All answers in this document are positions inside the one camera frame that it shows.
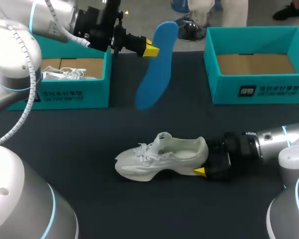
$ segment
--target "shoe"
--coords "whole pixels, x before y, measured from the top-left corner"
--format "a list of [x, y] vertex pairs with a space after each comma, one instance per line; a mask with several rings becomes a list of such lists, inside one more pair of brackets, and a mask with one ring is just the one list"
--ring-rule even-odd
[[163, 132], [153, 143], [141, 143], [140, 147], [118, 155], [115, 169], [125, 178], [147, 182], [164, 169], [196, 175], [194, 169], [201, 167], [207, 157], [208, 147], [203, 137], [179, 139]]
[[295, 8], [293, 3], [287, 5], [284, 9], [277, 11], [273, 15], [273, 19], [277, 21], [284, 21], [287, 20], [289, 17], [299, 16], [299, 9]]

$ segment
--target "cardboard box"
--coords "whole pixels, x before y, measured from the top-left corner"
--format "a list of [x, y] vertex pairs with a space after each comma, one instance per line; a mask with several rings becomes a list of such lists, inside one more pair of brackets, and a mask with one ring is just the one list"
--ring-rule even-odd
[[[112, 54], [36, 36], [42, 50], [41, 69], [85, 68], [85, 80], [43, 80], [36, 94], [33, 110], [106, 108], [109, 104]], [[24, 110], [26, 101], [8, 110]]]
[[204, 62], [215, 104], [299, 103], [299, 28], [210, 27]]

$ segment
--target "blue insole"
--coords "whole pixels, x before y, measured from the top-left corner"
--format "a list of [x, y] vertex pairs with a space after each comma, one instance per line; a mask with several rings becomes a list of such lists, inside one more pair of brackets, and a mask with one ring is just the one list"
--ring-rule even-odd
[[144, 110], [154, 105], [166, 90], [171, 75], [171, 58], [177, 40], [178, 27], [173, 21], [160, 24], [153, 37], [153, 46], [159, 48], [157, 57], [149, 59], [146, 75], [136, 93], [136, 107]]

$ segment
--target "dark gray table surface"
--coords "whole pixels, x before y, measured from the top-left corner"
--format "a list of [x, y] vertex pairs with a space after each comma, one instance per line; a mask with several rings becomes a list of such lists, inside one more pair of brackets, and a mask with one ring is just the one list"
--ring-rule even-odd
[[[108, 109], [33, 111], [5, 144], [72, 205], [81, 239], [267, 239], [267, 208], [282, 189], [275, 169], [258, 168], [231, 183], [169, 172], [139, 183], [115, 173], [115, 156], [162, 131], [212, 139], [299, 121], [299, 105], [213, 105], [202, 54], [174, 53], [169, 88], [143, 112], [134, 95], [146, 60], [121, 54], [113, 61]], [[1, 113], [0, 136], [19, 117]]]

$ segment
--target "sneaker sole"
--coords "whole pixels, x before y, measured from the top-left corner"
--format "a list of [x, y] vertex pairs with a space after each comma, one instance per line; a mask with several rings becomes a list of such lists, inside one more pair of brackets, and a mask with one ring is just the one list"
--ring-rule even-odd
[[[178, 174], [181, 175], [186, 175], [186, 176], [197, 176], [197, 174], [194, 173], [194, 169], [199, 168], [201, 165], [198, 165], [197, 167], [178, 167], [178, 168], [171, 168], [170, 170], [175, 171]], [[147, 175], [142, 175], [142, 176], [130, 176], [130, 175], [124, 175], [122, 173], [120, 173], [119, 171], [117, 171], [122, 177], [133, 180], [133, 181], [139, 181], [139, 182], [149, 182], [150, 180], [153, 179], [153, 177], [155, 177], [155, 175], [157, 175], [159, 172], [163, 171], [157, 171], [157, 172], [153, 172]]]

